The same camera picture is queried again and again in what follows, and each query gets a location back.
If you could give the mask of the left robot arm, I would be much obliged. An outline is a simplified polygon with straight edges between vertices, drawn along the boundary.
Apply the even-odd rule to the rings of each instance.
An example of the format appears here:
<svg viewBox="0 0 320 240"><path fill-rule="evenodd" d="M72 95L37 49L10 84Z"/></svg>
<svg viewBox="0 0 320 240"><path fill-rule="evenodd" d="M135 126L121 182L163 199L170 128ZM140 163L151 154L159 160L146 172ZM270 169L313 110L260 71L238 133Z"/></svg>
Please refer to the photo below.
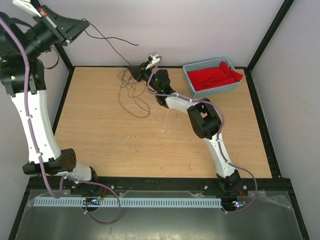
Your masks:
<svg viewBox="0 0 320 240"><path fill-rule="evenodd" d="M23 32L21 20L0 15L0 81L18 111L26 136L28 163L23 172L67 176L83 181L82 188L94 194L100 188L94 169L79 163L73 149L60 149L56 142L47 108L45 68L39 59L56 43L72 43L89 24L61 16L46 5L35 7L28 0L14 4L36 22Z"/></svg>

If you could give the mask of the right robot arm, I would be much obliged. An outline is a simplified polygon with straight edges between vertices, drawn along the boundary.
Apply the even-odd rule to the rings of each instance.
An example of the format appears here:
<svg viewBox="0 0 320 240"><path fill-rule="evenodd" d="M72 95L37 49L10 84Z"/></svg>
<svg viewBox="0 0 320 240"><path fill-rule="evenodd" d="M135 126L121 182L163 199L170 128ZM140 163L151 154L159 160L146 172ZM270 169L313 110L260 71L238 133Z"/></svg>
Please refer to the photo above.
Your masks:
<svg viewBox="0 0 320 240"><path fill-rule="evenodd" d="M219 190L231 194L241 182L239 171L233 165L223 142L223 114L218 114L211 101L191 99L174 91L166 69L153 71L144 63L127 68L137 82L144 81L156 98L159 105L178 110L189 117L195 135L204 140L215 163L216 175L219 179Z"/></svg>

